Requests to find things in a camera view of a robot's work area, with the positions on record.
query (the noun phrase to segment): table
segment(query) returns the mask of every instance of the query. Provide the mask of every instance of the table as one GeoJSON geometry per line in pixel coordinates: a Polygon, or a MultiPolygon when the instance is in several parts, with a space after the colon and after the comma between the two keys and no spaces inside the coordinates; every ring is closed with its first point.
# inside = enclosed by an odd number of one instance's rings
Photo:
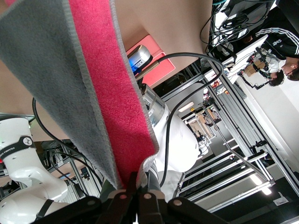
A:
{"type": "MultiPolygon", "coordinates": [[[[115,0],[115,6],[126,50],[148,34],[166,54],[183,51],[202,53],[206,47],[201,43],[199,33],[211,15],[212,0],[115,0]]],[[[4,0],[0,0],[0,13],[6,9],[4,0]]],[[[202,34],[205,41],[208,32],[207,26],[202,34]]],[[[195,60],[196,58],[190,57],[174,58],[171,61],[176,69],[160,82],[195,60]]],[[[0,80],[0,112],[32,115],[32,95],[2,62],[0,62],[0,80]]],[[[60,139],[68,139],[40,105],[37,105],[37,109],[50,132],[60,139]]],[[[50,140],[36,121],[31,124],[31,132],[34,141],[50,140]]]]}

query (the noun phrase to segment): fluorescent light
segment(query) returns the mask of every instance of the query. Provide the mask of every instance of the fluorescent light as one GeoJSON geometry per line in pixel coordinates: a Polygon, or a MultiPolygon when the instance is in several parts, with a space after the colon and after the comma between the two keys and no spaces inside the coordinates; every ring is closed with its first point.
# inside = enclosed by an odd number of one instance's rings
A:
{"type": "Polygon", "coordinates": [[[249,176],[251,180],[258,186],[261,185],[263,182],[258,178],[255,174],[249,176]]]}
{"type": "Polygon", "coordinates": [[[231,147],[231,149],[235,149],[235,148],[238,148],[238,147],[239,147],[239,145],[236,145],[234,147],[231,147]]]}
{"type": "Polygon", "coordinates": [[[263,192],[265,195],[269,195],[269,194],[272,193],[271,190],[270,190],[269,188],[267,188],[267,187],[263,187],[263,188],[262,188],[262,192],[263,192]]]}
{"type": "MultiPolygon", "coordinates": [[[[235,140],[235,139],[228,140],[227,143],[230,143],[233,140],[235,140]]],[[[223,143],[223,145],[225,145],[225,143],[223,143]]]]}
{"type": "Polygon", "coordinates": [[[183,106],[182,108],[180,108],[178,111],[183,112],[183,111],[187,110],[188,108],[192,107],[193,105],[194,105],[194,103],[193,103],[193,101],[191,101],[190,103],[188,103],[185,106],[183,106]]]}

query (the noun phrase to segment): white robot body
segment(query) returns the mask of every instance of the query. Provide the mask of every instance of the white robot body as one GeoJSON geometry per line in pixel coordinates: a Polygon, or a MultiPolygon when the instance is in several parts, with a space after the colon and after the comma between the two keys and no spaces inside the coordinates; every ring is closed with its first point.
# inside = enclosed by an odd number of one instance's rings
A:
{"type": "MultiPolygon", "coordinates": [[[[164,170],[165,140],[167,120],[170,111],[165,102],[147,85],[142,87],[143,100],[149,111],[149,119],[159,143],[159,152],[156,156],[158,172],[164,170]]],[[[199,145],[190,129],[181,118],[173,116],[171,120],[168,170],[185,172],[192,168],[199,155],[199,145]]]]}
{"type": "MultiPolygon", "coordinates": [[[[156,167],[158,172],[163,171],[165,165],[165,139],[169,113],[168,107],[165,105],[165,113],[154,127],[154,132],[160,147],[156,157],[156,167]]],[[[193,167],[198,155],[199,146],[195,136],[184,124],[181,118],[173,116],[170,127],[167,170],[185,172],[193,167]]]]}
{"type": "Polygon", "coordinates": [[[52,176],[41,164],[31,139],[27,119],[12,118],[0,121],[0,157],[9,177],[27,186],[0,202],[0,223],[33,222],[47,199],[54,202],[46,214],[67,205],[59,203],[67,195],[67,185],[52,176]]]}

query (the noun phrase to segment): hair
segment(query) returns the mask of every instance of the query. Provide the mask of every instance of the hair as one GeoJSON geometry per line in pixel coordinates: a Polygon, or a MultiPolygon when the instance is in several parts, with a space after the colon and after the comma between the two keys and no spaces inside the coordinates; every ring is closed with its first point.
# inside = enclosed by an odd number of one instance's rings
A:
{"type": "Polygon", "coordinates": [[[284,72],[282,70],[277,72],[277,78],[269,81],[270,86],[278,86],[283,83],[285,79],[284,72]]]}
{"type": "Polygon", "coordinates": [[[299,81],[299,60],[297,61],[297,68],[292,71],[292,74],[288,76],[288,79],[291,81],[299,81]]]}

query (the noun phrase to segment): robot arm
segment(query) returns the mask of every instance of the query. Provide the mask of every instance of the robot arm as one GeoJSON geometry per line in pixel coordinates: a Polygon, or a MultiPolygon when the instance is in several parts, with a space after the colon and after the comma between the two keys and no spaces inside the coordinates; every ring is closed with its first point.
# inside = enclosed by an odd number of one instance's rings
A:
{"type": "Polygon", "coordinates": [[[9,177],[27,186],[0,202],[1,224],[33,222],[47,199],[54,202],[46,215],[68,205],[60,202],[67,194],[66,183],[52,176],[41,164],[27,119],[0,121],[0,158],[5,163],[9,177]]]}

